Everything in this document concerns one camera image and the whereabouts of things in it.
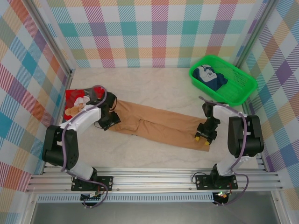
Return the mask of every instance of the red bag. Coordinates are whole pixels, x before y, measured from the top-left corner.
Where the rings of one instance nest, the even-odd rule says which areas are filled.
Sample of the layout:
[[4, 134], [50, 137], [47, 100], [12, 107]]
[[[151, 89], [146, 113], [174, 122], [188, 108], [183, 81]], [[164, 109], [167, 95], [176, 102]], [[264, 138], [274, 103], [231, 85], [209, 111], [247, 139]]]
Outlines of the red bag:
[[83, 110], [89, 101], [101, 99], [104, 92], [104, 89], [99, 86], [82, 90], [66, 90], [64, 119], [69, 120], [74, 117]]

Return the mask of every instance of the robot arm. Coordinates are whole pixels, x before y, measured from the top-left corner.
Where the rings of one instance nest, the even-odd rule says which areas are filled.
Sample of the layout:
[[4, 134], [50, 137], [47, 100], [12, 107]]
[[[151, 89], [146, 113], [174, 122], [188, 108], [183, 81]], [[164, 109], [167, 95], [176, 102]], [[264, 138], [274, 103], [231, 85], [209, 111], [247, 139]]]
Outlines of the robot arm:
[[[263, 135], [259, 117], [241, 114], [226, 105], [213, 101], [205, 101], [202, 108], [207, 120], [198, 126], [195, 138], [205, 137], [206, 144], [211, 144], [217, 136], [217, 126], [223, 121], [228, 124], [229, 153], [222, 161], [214, 165], [209, 178], [200, 177], [200, 180], [198, 179], [201, 184], [198, 184], [197, 187], [198, 189], [201, 186], [209, 187], [206, 189], [228, 189], [231, 186], [232, 189], [237, 189], [234, 170], [243, 162], [263, 151]], [[242, 152], [244, 137], [246, 137], [246, 142]]]
[[49, 162], [55, 166], [63, 166], [64, 157], [62, 151], [62, 132], [65, 131], [65, 150], [66, 150], [66, 169], [74, 176], [85, 180], [97, 179], [95, 168], [78, 160], [78, 136], [82, 134], [94, 122], [107, 130], [110, 126], [120, 122], [119, 117], [115, 112], [111, 112], [116, 101], [116, 96], [110, 92], [107, 93], [105, 102], [98, 108], [97, 105], [100, 99], [95, 99], [88, 102], [81, 115], [62, 123], [59, 126], [51, 125], [47, 128], [45, 142], [43, 146], [42, 158], [45, 162]]

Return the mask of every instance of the plaid backdrop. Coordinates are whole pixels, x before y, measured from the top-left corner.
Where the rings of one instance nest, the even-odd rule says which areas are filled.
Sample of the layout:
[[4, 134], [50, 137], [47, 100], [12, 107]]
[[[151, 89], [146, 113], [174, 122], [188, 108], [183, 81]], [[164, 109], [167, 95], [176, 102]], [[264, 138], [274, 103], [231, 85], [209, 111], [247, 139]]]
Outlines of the plaid backdrop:
[[280, 175], [288, 212], [299, 220], [299, 1], [281, 0], [242, 67], [257, 79], [248, 100], [259, 116], [264, 154]]
[[256, 28], [256, 25], [257, 25], [258, 20], [259, 20], [259, 19], [261, 18], [261, 16], [263, 15], [263, 11], [264, 11], [265, 7], [267, 6], [267, 3], [268, 3], [268, 2], [269, 2], [269, 0], [263, 0], [263, 2], [262, 2], [262, 4], [261, 4], [260, 8], [258, 9], [258, 12], [257, 12], [257, 14], [256, 14], [256, 16], [255, 16], [255, 18], [254, 18], [254, 20], [253, 20], [253, 22], [252, 22], [252, 24], [251, 24], [251, 26], [250, 26], [248, 32], [247, 32], [245, 38], [244, 38], [244, 40], [243, 40], [243, 43], [242, 43], [241, 47], [239, 48], [238, 54], [237, 54], [237, 56], [235, 57], [234, 64], [237, 63], [237, 61], [239, 60], [241, 54], [243, 53], [244, 47], [245, 47], [246, 44], [248, 43], [248, 41], [249, 41], [249, 39], [250, 39], [250, 37], [251, 37], [251, 35], [252, 35], [252, 32], [253, 32], [254, 29]]
[[[47, 13], [79, 67], [190, 67], [207, 54], [235, 56], [251, 10], [261, 2], [47, 0]], [[49, 15], [35, 3], [69, 60]]]
[[15, 223], [66, 74], [21, 0], [0, 0], [0, 223]]

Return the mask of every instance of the khaki trousers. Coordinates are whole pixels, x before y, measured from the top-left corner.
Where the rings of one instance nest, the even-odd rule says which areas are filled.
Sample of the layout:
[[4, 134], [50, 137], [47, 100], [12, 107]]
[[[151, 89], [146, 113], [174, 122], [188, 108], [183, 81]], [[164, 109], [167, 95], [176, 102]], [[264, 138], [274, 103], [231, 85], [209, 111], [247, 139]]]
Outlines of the khaki trousers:
[[165, 144], [209, 151], [206, 139], [195, 140], [200, 119], [180, 113], [155, 109], [149, 106], [117, 100], [114, 110], [121, 122], [109, 129], [123, 134], [133, 134]]

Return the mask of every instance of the green plastic basket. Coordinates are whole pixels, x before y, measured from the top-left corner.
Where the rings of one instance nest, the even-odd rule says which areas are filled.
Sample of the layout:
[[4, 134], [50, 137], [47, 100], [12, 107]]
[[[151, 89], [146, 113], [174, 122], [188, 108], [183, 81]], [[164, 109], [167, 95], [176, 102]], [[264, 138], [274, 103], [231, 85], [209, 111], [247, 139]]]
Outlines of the green plastic basket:
[[[217, 91], [214, 91], [194, 78], [192, 76], [193, 71], [204, 64], [210, 65], [216, 73], [222, 73], [228, 79], [228, 83]], [[214, 100], [228, 103], [230, 106], [237, 106], [244, 103], [249, 95], [257, 88], [257, 82], [252, 76], [214, 55], [207, 55], [201, 58], [199, 62], [190, 68], [189, 76], [192, 79], [193, 85], [197, 88], [201, 89]]]

